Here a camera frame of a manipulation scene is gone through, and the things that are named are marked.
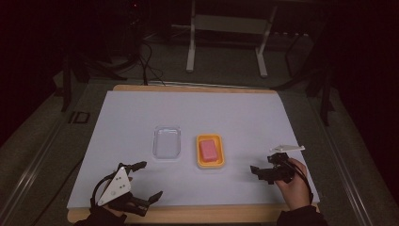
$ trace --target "dark background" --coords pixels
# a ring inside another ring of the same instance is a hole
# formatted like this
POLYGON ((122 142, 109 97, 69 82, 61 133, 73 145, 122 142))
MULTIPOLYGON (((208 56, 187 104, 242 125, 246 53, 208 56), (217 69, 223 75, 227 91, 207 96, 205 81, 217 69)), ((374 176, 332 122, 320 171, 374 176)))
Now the dark background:
MULTIPOLYGON (((152 0, 152 25, 189 24, 188 2, 152 0)), ((95 35, 101 26, 92 17, 94 8, 78 13, 76 5, 80 9, 90 6, 89 1, 2 1, 0 145, 55 91, 52 78, 61 70, 66 42, 78 31, 95 35), (71 29, 71 24, 80 24, 81 30, 71 29)), ((399 190, 399 184, 394 175, 399 172, 399 151, 395 148, 399 139, 398 9, 398 2, 377 0, 356 1, 339 8, 329 17, 318 43, 319 51, 335 67, 333 86, 340 92, 397 202, 399 194, 394 191, 399 190)), ((240 13, 253 15, 250 11, 240 13)), ((300 20, 300 13, 300 7, 280 10, 273 29, 293 31, 291 24, 300 20)), ((100 36, 90 48, 104 48, 104 39, 100 36)))

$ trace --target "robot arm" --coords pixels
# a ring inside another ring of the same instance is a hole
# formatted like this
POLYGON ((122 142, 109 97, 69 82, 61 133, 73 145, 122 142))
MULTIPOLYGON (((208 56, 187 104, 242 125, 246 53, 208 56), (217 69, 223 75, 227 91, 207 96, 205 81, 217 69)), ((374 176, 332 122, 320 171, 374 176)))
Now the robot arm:
POLYGON ((96 185, 93 195, 90 199, 91 209, 108 204, 112 209, 137 214, 139 216, 146 216, 150 205, 158 202, 163 191, 151 196, 147 201, 134 197, 130 192, 131 185, 128 174, 130 171, 137 171, 147 166, 147 162, 139 162, 134 165, 119 164, 118 171, 108 176, 105 176, 99 184, 96 185), (95 202, 95 196, 100 185, 108 180, 112 181, 104 191, 99 201, 95 202))

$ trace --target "white tabletop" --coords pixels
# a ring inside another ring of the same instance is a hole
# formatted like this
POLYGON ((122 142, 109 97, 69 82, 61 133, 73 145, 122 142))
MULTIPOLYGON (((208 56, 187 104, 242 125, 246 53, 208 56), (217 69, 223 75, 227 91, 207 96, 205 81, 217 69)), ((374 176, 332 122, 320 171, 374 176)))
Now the white tabletop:
MULTIPOLYGON (((148 165, 130 174, 132 193, 148 199, 163 190, 158 206, 284 203, 278 188, 259 181, 249 168, 271 168, 266 157, 280 144, 298 145, 277 93, 109 91, 68 208, 89 207, 92 190, 118 163, 140 161, 148 165), (181 155, 174 161, 153 157, 160 125, 181 129, 181 155), (222 137, 223 168, 198 167, 200 134, 222 137)), ((305 163, 301 152, 289 155, 305 163)), ((319 202, 309 179, 313 201, 319 202)))

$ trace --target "wooden table edge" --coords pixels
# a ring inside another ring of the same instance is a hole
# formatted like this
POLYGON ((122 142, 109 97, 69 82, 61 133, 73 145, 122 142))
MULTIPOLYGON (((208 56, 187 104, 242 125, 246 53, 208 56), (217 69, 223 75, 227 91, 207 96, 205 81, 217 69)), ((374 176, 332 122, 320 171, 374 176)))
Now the wooden table edge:
POLYGON ((114 91, 171 91, 171 92, 226 92, 226 93, 276 93, 270 89, 207 88, 207 87, 163 87, 116 85, 114 91))
MULTIPOLYGON (((203 206, 151 206, 146 217, 126 213, 125 223, 263 223, 276 222, 286 204, 242 204, 203 206)), ((68 221, 86 219, 88 208, 71 208, 68 221)))

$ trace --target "white table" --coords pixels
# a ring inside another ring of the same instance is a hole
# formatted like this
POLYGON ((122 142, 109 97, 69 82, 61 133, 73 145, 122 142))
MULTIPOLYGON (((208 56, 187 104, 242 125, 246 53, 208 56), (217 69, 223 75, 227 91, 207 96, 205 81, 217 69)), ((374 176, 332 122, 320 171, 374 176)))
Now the white table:
MULTIPOLYGON (((297 145, 282 102, 274 91, 117 86, 110 91, 88 146, 68 203, 69 221, 86 218, 95 185, 118 163, 147 161, 132 173, 132 193, 148 199, 164 191, 146 217, 129 214, 127 222, 267 222, 286 209, 276 186, 251 174, 249 166, 271 168, 268 150, 297 145), (158 125, 179 125, 182 152, 177 160, 152 155, 158 125), (200 169, 198 134, 222 136, 226 164, 200 169)), ((305 163, 300 152, 290 153, 305 163)), ((314 204, 319 202, 311 177, 314 204)))
POLYGON ((191 25, 190 25, 190 45, 188 49, 188 58, 186 70, 188 73, 194 71, 194 62, 196 55, 196 30, 213 30, 223 32, 236 32, 246 34, 262 35, 261 44, 255 48, 255 54, 258 62, 259 73, 261 77, 267 77, 267 70, 264 64, 263 51, 267 39, 270 35, 270 29, 276 16, 277 6, 273 6, 268 20, 223 17, 213 15, 203 15, 196 13, 196 0, 191 1, 191 25))

